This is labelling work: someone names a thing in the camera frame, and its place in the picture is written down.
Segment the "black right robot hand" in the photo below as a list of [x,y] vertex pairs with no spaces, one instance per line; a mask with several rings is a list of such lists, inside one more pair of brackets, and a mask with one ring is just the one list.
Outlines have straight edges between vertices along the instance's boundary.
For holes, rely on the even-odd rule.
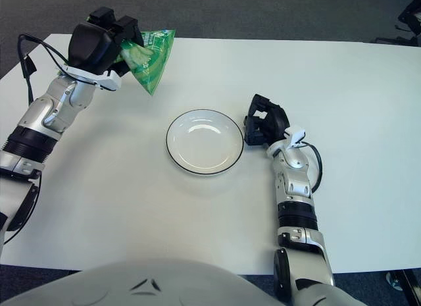
[[290,127],[285,111],[259,94],[253,96],[243,121],[244,140],[247,145],[272,145],[285,139],[285,129]]

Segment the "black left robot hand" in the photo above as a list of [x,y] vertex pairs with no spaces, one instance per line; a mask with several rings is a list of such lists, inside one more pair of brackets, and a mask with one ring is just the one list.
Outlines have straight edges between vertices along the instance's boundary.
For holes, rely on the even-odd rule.
[[144,46],[138,20],[130,16],[116,19],[112,9],[100,7],[75,27],[68,46],[68,64],[95,75],[113,70],[122,77],[130,71],[124,60],[118,60],[125,41]]

